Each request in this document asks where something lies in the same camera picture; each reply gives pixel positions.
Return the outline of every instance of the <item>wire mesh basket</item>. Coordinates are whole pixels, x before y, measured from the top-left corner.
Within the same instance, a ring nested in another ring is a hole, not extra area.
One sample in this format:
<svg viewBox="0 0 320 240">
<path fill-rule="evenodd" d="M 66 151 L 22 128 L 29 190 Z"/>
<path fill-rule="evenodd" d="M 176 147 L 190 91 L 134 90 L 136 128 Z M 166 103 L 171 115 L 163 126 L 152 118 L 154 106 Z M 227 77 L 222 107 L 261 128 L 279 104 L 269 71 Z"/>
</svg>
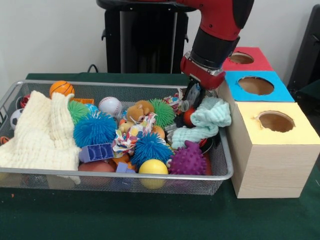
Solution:
<svg viewBox="0 0 320 240">
<path fill-rule="evenodd" d="M 0 136 L 12 138 L 14 131 L 10 116 L 17 109 L 17 102 L 32 91 L 49 97 L 54 81 L 23 80 L 13 84 L 0 101 Z M 162 99 L 173 96 L 177 88 L 185 86 L 140 85 L 121 83 L 72 82 L 75 97 L 94 99 L 99 103 L 103 98 L 113 96 L 123 105 L 130 106 L 141 99 Z M 214 195 L 224 180 L 233 175 L 233 165 L 223 128 L 214 137 L 209 149 L 212 175 L 170 175 L 137 174 L 114 172 L 83 172 L 44 169 L 0 168 L 0 187 L 26 189 L 60 189 L 80 191 L 109 191 L 133 193 L 165 193 Z M 72 178 L 80 178 L 75 184 Z"/>
</svg>

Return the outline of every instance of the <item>blue spiky ball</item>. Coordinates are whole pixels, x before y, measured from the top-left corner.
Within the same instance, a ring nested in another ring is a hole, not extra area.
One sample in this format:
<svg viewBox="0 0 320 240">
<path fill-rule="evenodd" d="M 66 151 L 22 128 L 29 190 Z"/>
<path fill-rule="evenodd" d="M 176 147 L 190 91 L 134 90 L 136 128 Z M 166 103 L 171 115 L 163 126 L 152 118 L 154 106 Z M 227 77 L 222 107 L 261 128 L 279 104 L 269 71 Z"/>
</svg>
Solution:
<svg viewBox="0 0 320 240">
<path fill-rule="evenodd" d="M 112 116 L 89 113 L 75 125 L 73 138 L 79 148 L 112 143 L 116 137 L 116 129 L 117 124 Z"/>
<path fill-rule="evenodd" d="M 171 155 L 172 152 L 170 148 L 163 144 L 163 140 L 158 134 L 151 132 L 136 142 L 131 164 L 140 168 L 140 166 L 149 159 L 158 159 L 165 164 Z"/>
</svg>

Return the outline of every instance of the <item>stacked boxes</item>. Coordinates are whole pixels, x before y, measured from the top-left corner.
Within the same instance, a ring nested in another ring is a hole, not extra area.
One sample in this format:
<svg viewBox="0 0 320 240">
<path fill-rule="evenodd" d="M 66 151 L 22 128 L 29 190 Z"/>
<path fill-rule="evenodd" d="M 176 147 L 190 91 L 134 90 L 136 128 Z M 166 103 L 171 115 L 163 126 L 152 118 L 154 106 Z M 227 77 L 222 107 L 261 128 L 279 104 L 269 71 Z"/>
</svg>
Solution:
<svg viewBox="0 0 320 240">
<path fill-rule="evenodd" d="M 217 90 L 230 104 L 235 193 L 298 198 L 319 155 L 320 138 L 262 52 L 256 47 L 234 52 L 253 59 L 244 64 L 227 59 L 225 81 Z"/>
</svg>

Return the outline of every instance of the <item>stuffed animal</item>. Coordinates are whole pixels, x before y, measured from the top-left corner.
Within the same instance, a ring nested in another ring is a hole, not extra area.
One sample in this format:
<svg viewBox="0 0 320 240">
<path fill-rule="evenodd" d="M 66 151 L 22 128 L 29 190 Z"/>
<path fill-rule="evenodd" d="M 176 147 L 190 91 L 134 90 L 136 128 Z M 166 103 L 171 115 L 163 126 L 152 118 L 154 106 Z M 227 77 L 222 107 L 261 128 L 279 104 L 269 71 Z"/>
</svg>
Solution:
<svg viewBox="0 0 320 240">
<path fill-rule="evenodd" d="M 150 102 L 141 100 L 128 108 L 126 112 L 126 119 L 131 122 L 140 123 L 146 115 L 154 112 L 155 109 Z"/>
<path fill-rule="evenodd" d="M 122 133 L 127 133 L 129 128 L 131 128 L 134 125 L 134 123 L 132 121 L 126 121 L 124 119 L 121 119 L 121 121 L 119 122 L 119 130 Z"/>
</svg>

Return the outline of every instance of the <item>purple spiky ball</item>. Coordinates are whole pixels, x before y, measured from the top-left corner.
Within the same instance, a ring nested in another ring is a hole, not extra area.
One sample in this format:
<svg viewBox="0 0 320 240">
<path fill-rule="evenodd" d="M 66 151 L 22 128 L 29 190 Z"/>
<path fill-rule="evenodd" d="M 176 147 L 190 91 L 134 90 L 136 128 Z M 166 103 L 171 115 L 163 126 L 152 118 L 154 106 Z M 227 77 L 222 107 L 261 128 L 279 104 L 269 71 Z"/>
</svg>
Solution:
<svg viewBox="0 0 320 240">
<path fill-rule="evenodd" d="M 206 159 L 199 144 L 186 140 L 186 148 L 179 148 L 171 156 L 169 173 L 178 175 L 205 175 L 207 169 Z"/>
</svg>

